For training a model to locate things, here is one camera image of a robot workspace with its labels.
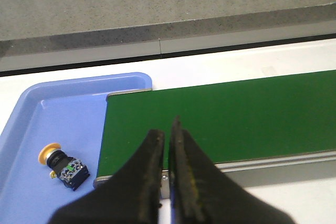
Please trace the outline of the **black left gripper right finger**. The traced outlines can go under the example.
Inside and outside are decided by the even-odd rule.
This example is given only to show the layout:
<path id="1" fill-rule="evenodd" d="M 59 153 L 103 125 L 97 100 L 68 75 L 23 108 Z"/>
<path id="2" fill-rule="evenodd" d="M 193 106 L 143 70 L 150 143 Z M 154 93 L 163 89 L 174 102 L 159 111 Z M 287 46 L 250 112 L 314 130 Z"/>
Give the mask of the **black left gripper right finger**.
<path id="1" fill-rule="evenodd" d="M 174 223 L 294 222 L 222 173 L 182 128 L 178 116 L 171 129 L 169 177 Z"/>

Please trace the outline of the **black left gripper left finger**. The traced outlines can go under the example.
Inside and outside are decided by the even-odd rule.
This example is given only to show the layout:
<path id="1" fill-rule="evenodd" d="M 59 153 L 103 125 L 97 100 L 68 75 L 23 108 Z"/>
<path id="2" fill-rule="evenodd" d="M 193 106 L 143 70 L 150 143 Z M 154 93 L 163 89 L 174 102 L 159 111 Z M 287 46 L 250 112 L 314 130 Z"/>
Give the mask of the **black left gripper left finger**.
<path id="1" fill-rule="evenodd" d="M 149 130 L 107 182 L 57 209 L 49 223 L 157 223 L 164 141 L 161 130 Z"/>

